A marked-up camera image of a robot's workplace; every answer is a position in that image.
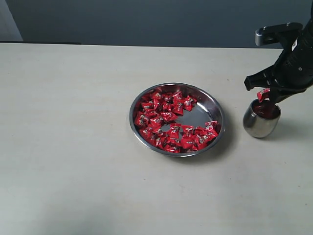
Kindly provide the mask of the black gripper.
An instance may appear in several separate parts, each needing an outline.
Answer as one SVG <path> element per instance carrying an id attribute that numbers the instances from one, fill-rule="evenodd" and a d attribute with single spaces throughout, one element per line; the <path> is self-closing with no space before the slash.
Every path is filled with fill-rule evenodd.
<path id="1" fill-rule="evenodd" d="M 313 19 L 303 29 L 288 25 L 276 35 L 283 52 L 275 64 L 244 80 L 247 91 L 270 88 L 268 98 L 275 104 L 313 85 Z"/>

